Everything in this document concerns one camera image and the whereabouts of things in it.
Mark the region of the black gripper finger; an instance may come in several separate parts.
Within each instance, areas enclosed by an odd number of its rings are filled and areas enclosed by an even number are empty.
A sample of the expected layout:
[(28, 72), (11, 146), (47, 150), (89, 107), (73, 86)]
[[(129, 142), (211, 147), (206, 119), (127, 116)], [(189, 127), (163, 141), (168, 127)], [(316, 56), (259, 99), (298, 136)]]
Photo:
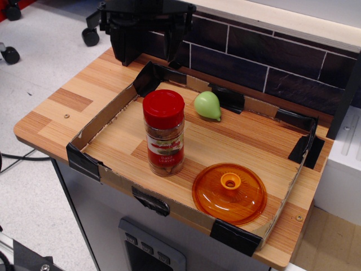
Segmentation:
[(164, 54), (167, 62), (175, 59), (177, 51), (187, 33), (185, 24), (174, 24), (167, 28), (164, 33)]
[(116, 59), (120, 62), (132, 62), (135, 59), (134, 34), (114, 26), (111, 28), (110, 36)]

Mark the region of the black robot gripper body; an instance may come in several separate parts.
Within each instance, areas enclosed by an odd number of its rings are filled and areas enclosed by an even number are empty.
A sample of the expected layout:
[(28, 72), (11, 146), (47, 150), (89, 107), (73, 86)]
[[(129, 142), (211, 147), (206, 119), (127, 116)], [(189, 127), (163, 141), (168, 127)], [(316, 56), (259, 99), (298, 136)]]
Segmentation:
[(184, 1), (101, 1), (98, 6), (102, 30), (188, 32), (194, 4)]

